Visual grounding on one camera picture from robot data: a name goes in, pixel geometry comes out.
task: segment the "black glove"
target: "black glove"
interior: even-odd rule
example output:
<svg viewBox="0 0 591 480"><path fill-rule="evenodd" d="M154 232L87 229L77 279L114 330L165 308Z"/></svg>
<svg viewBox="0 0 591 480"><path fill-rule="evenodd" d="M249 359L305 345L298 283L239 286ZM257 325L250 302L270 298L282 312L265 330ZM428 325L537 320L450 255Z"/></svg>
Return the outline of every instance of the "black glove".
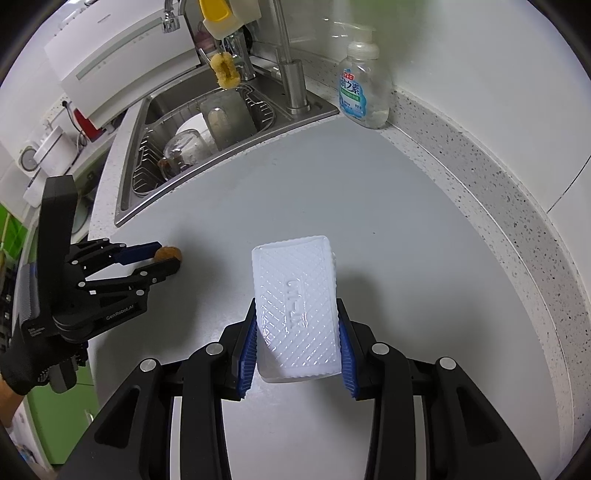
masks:
<svg viewBox="0 0 591 480"><path fill-rule="evenodd" d="M85 361L87 347L87 342L68 343L59 335L37 336L25 343L17 327L8 350L0 355L0 375L14 393L25 396L33 387L47 385L49 367L75 355L81 362Z"/></svg>

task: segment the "metal screw cap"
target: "metal screw cap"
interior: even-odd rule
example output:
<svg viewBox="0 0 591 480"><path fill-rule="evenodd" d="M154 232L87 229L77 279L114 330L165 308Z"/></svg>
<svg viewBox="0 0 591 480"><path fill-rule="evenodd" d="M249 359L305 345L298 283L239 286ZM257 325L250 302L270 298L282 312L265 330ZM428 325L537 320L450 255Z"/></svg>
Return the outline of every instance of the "metal screw cap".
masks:
<svg viewBox="0 0 591 480"><path fill-rule="evenodd" d="M205 347L205 351L209 355L217 355L223 352L223 345L221 343L210 343Z"/></svg>
<svg viewBox="0 0 591 480"><path fill-rule="evenodd" d="M457 363L453 358L444 356L441 360L439 360L439 365L445 368L445 370L453 370L457 366Z"/></svg>
<svg viewBox="0 0 591 480"><path fill-rule="evenodd" d="M139 369L142 372L151 372L154 368L156 368L156 360L153 358L147 358L139 365Z"/></svg>
<svg viewBox="0 0 591 480"><path fill-rule="evenodd" d="M390 351L390 347L385 343L375 343L372 345L371 351L376 355L386 355Z"/></svg>

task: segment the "red object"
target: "red object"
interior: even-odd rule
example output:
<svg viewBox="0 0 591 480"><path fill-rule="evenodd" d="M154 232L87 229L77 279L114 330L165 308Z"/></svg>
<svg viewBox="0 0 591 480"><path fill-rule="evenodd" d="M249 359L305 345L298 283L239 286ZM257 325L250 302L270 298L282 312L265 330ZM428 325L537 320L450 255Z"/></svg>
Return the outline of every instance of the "red object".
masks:
<svg viewBox="0 0 591 480"><path fill-rule="evenodd" d="M99 138L105 130L97 130L96 127L92 124L90 120L88 120L82 113L76 108L74 109L74 117L80 125L80 128L84 132L84 134L88 137L88 140L94 142L97 138Z"/></svg>

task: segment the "pump dispenser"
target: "pump dispenser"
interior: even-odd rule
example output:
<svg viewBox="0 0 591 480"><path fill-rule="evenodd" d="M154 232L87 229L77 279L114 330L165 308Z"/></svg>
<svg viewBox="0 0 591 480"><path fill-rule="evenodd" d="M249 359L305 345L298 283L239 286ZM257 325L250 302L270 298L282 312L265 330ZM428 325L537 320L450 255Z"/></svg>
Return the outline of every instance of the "pump dispenser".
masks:
<svg viewBox="0 0 591 480"><path fill-rule="evenodd" d="M379 47L372 42L373 27L335 22L353 35L347 58L339 64L339 103L343 113L367 128L382 128L389 114L392 80L376 62Z"/></svg>

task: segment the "textured plastic lid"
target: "textured plastic lid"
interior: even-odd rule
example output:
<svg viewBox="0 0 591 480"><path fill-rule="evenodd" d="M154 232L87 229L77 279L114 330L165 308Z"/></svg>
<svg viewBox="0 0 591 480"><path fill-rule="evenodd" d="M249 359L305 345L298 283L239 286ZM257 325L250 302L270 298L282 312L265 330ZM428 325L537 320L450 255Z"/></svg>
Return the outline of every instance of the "textured plastic lid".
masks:
<svg viewBox="0 0 591 480"><path fill-rule="evenodd" d="M258 346L266 382L340 373L335 260L325 236L252 251Z"/></svg>

